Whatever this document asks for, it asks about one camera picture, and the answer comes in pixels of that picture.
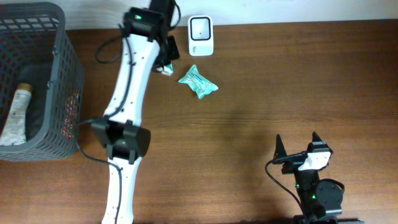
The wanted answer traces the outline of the white cream tube gold cap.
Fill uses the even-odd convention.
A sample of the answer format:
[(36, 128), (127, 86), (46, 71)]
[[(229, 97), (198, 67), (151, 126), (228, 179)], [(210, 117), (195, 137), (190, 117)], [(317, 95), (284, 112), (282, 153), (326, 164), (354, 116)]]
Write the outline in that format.
[(26, 142), (26, 113), (32, 98), (32, 92), (32, 85), (27, 83), (18, 84), (5, 126), (1, 133), (2, 146), (21, 145)]

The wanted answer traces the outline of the teal Kleenex tissue pack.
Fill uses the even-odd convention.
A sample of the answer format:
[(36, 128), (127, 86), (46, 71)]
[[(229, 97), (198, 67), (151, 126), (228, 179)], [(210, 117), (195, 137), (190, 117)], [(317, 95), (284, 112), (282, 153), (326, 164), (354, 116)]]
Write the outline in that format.
[(167, 65), (159, 65), (159, 66), (157, 66), (155, 68), (155, 71), (170, 77), (174, 73), (174, 68), (172, 66), (172, 63), (169, 63)]

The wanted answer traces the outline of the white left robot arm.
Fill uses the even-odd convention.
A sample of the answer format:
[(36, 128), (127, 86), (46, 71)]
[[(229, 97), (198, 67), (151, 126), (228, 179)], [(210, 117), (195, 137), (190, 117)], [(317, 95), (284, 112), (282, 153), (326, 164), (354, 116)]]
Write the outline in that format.
[(133, 198), (139, 165), (146, 155), (151, 133), (141, 126), (142, 107), (149, 76), (162, 73), (179, 52), (169, 32), (176, 28), (175, 1), (151, 1), (149, 7), (132, 7), (119, 26), (121, 66), (109, 105), (101, 118), (91, 121), (106, 151), (109, 187), (103, 223), (133, 223)]

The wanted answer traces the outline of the teal wet wipes pouch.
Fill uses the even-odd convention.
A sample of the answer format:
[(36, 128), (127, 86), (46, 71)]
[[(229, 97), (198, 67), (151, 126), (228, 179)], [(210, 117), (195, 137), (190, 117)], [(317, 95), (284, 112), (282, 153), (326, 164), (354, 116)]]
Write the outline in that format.
[(197, 94), (199, 99), (218, 90), (217, 85), (199, 73), (196, 65), (192, 65), (188, 72), (178, 82), (187, 84), (190, 89)]

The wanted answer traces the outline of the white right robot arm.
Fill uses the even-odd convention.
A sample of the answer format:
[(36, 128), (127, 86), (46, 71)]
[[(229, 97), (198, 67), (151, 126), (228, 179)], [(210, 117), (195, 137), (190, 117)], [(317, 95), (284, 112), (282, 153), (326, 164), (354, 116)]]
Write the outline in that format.
[(274, 177), (271, 179), (298, 203), (302, 214), (293, 217), (293, 223), (362, 223), (361, 220), (340, 220), (345, 186), (333, 179), (321, 179), (319, 172), (329, 165), (333, 150), (319, 135), (312, 133), (312, 141), (305, 151), (288, 155), (280, 134), (276, 136), (275, 153), (270, 164), (281, 164), (281, 173), (295, 177), (296, 194)]

